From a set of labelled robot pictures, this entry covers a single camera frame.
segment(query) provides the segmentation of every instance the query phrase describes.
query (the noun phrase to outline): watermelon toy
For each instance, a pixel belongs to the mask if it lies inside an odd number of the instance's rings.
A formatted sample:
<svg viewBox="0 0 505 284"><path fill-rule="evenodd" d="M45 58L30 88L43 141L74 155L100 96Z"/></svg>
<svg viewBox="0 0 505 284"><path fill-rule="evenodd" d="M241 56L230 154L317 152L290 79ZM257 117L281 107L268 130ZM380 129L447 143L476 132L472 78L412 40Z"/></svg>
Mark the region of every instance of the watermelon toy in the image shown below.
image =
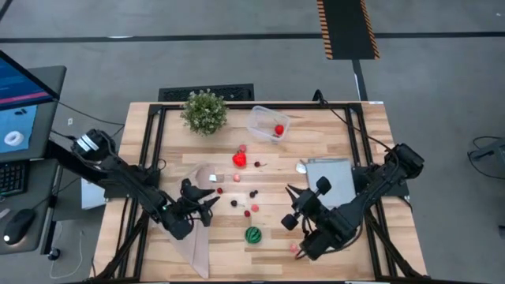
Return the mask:
<svg viewBox="0 0 505 284"><path fill-rule="evenodd" d="M255 226L247 228L245 231L245 240L249 244L257 244L261 241L261 231Z"/></svg>

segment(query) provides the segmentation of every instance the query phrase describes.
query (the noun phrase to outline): red ball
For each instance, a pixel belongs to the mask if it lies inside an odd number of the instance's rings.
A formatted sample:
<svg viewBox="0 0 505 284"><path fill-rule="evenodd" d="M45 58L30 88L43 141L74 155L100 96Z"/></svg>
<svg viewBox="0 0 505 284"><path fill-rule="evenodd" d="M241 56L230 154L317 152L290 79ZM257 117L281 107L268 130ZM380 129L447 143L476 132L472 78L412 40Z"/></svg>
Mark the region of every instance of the red ball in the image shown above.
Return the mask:
<svg viewBox="0 0 505 284"><path fill-rule="evenodd" d="M277 125L275 127L275 134L281 136L284 133L284 126L283 125Z"/></svg>

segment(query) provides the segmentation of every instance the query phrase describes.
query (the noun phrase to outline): gray floor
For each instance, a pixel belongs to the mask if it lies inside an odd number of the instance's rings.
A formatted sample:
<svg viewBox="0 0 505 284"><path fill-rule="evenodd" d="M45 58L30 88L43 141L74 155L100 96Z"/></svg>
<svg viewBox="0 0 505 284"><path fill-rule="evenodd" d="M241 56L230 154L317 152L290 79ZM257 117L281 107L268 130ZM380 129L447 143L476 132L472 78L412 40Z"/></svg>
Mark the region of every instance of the gray floor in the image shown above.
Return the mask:
<svg viewBox="0 0 505 284"><path fill-rule="evenodd" d="M505 2L500 0L369 0L367 5L374 32L505 31ZM0 37L318 32L318 23L316 3L307 0L14 0L0 23ZM381 59L361 62L368 97L386 103L396 142L409 144L426 159L425 171L410 189L429 274L503 282L505 240L497 225L505 223L505 183L479 175L466 152L475 136L505 136L505 38L377 43ZM162 87L254 83L256 99L306 100L315 88L328 99L357 99L351 63L326 60L318 39L0 48L27 67L66 65L62 101L111 121L124 121L132 101L156 100ZM68 118L73 125L66 124ZM58 109L55 129L78 134L91 127L114 131ZM505 176L492 161L478 166ZM98 210L92 218L64 222L57 245L65 255L55 265L56 275L78 264L79 231L84 231L84 262L72 277L50 279L50 262L32 252L0 256L0 282L86 278L100 220Z"/></svg>

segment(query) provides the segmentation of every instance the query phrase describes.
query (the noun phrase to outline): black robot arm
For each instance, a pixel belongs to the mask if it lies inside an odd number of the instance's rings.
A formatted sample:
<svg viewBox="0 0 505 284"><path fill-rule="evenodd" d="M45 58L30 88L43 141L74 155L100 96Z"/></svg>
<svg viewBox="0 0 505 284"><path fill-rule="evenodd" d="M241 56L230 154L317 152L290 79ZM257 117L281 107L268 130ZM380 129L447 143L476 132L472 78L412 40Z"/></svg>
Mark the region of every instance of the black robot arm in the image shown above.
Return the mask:
<svg viewBox="0 0 505 284"><path fill-rule="evenodd" d="M382 166L370 166L364 174L367 186L351 202L340 207L328 209L319 201L320 194L326 194L330 182L322 177L317 183L317 191L286 189L293 201L294 214L287 215L282 224L292 230L300 215L312 220L316 229L305 236L300 243L302 252L311 259L317 260L332 247L339 250L351 241L362 224L365 211L393 185L401 184L406 179L415 178L422 171L424 160L405 144L396 145L384 158Z"/></svg>
<svg viewBox="0 0 505 284"><path fill-rule="evenodd" d="M204 226L211 224L211 206L219 199L214 197L199 203L199 200L212 194L214 189L198 189L189 179L181 183L181 197L174 200L166 192L149 182L151 169L127 164L115 154L115 142L103 131L92 129L75 139L72 154L97 172L101 179L96 183L107 190L120 188L137 198L148 216L156 223L162 223L176 239L181 240L193 229L192 213L198 212Z"/></svg>

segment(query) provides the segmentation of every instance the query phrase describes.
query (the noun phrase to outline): plastic container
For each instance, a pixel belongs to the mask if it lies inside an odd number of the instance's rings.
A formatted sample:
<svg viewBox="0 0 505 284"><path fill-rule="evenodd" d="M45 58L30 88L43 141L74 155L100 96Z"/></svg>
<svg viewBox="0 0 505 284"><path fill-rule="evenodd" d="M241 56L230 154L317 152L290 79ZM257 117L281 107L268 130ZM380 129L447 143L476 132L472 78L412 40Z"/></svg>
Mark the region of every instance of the plastic container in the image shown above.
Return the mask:
<svg viewBox="0 0 505 284"><path fill-rule="evenodd" d="M275 133L277 125L284 126L284 132L281 136L277 136ZM289 127L290 118L287 115L262 106L253 107L247 119L248 131L258 138L270 140L274 143L284 139Z"/></svg>

